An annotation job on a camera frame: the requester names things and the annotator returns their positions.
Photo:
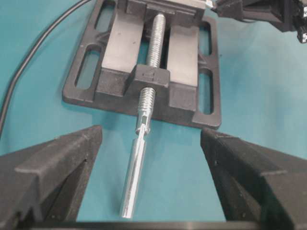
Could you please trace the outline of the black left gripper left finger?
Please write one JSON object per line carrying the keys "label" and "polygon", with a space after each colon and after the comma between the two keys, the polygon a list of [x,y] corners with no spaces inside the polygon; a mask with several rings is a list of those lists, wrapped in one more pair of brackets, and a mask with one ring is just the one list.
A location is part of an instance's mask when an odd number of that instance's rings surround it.
{"label": "black left gripper left finger", "polygon": [[91,126],[0,158],[0,227],[74,222],[103,140]]}

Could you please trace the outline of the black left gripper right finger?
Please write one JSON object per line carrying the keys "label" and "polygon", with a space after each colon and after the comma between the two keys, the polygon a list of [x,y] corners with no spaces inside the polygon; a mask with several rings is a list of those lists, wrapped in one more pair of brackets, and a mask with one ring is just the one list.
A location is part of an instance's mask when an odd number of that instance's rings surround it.
{"label": "black left gripper right finger", "polygon": [[206,128],[201,148],[226,220],[306,229],[305,159]]}

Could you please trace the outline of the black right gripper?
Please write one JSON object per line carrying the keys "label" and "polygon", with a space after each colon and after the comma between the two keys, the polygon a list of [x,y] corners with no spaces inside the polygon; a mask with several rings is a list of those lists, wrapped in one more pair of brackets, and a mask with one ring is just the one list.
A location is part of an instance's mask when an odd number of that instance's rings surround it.
{"label": "black right gripper", "polygon": [[307,42],[307,2],[305,0],[216,0],[219,17],[268,22],[281,32],[297,32],[300,43]]}

